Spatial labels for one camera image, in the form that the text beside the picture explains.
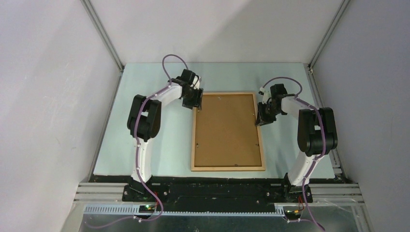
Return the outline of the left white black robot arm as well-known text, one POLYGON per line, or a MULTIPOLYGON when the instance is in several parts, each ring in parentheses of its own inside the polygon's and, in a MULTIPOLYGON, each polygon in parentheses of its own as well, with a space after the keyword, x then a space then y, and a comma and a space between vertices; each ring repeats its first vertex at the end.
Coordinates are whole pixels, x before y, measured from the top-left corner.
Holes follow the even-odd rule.
POLYGON ((139 200, 148 201, 153 195, 153 188, 146 183, 152 177, 151 140, 160 131, 162 109, 173 101, 182 100, 183 107, 200 110, 204 92, 200 88, 201 80, 193 71, 184 69, 180 76, 169 80, 166 86, 155 93, 134 96, 127 128, 136 140, 135 165, 131 178, 139 183, 134 189, 134 195, 139 200))

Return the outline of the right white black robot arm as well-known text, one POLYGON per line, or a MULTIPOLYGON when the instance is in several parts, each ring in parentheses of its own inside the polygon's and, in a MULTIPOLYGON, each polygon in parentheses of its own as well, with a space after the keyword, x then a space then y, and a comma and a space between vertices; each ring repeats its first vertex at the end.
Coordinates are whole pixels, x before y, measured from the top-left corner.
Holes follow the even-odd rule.
POLYGON ((294 202, 307 188, 310 176, 319 161, 337 147, 338 138, 331 108, 317 108, 289 94, 283 84, 269 90, 261 87, 262 101, 257 104, 256 126, 276 121, 277 115, 291 115, 298 121, 297 143, 299 154, 291 170, 285 174, 282 198, 294 202))

